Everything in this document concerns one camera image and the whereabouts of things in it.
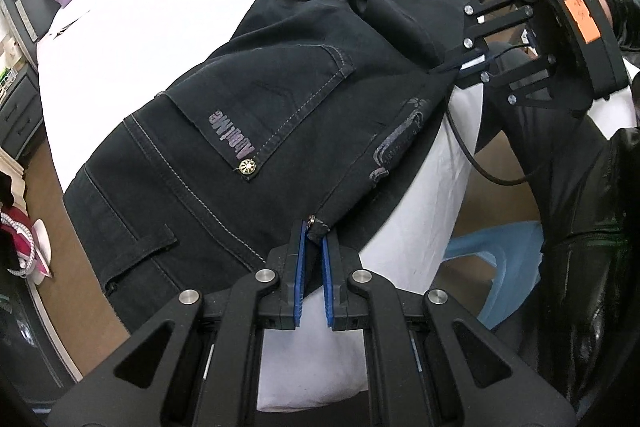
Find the black jeans pants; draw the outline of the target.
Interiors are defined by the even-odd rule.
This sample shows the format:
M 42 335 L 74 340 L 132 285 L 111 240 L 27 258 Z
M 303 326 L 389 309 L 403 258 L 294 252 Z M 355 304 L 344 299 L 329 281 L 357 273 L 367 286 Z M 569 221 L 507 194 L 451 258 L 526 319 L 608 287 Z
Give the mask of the black jeans pants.
M 127 116 L 64 195 L 134 331 L 305 232 L 425 288 L 468 173 L 446 132 L 470 0 L 256 0 L 231 40 Z

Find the light blue plastic stool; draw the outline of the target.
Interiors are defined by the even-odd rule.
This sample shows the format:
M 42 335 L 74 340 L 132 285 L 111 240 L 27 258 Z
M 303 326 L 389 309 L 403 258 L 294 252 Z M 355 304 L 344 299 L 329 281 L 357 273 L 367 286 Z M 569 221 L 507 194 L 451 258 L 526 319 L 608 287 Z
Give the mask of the light blue plastic stool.
M 539 222 L 514 222 L 450 239 L 442 261 L 477 257 L 496 269 L 477 315 L 480 323 L 493 329 L 524 303 L 538 283 L 542 243 Z

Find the black leather jacket sleeve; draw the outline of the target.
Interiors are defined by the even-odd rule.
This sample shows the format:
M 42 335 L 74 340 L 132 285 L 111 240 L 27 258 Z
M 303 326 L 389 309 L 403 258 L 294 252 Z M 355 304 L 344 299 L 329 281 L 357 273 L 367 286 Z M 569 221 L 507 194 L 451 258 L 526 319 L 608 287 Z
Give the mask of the black leather jacket sleeve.
M 585 415 L 638 386 L 639 130 L 605 138 L 588 116 L 488 88 L 477 145 L 499 132 L 529 176 L 544 247 L 539 282 L 494 332 Z

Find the red white bag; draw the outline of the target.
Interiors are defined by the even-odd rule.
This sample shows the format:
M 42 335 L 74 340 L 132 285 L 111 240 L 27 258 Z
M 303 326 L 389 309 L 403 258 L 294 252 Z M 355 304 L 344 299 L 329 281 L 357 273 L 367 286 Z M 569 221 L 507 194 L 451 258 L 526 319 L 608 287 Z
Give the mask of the red white bag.
M 51 244 L 44 223 L 30 221 L 22 210 L 1 213 L 1 266 L 12 275 L 40 285 L 52 277 Z

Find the dark grey nightstand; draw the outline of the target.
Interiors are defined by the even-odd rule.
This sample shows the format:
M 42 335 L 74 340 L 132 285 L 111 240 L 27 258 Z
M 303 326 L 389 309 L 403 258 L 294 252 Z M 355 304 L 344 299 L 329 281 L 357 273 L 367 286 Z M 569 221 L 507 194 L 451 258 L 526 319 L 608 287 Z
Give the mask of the dark grey nightstand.
M 43 123 L 38 77 L 24 65 L 1 102 L 1 148 L 15 160 L 28 150 Z

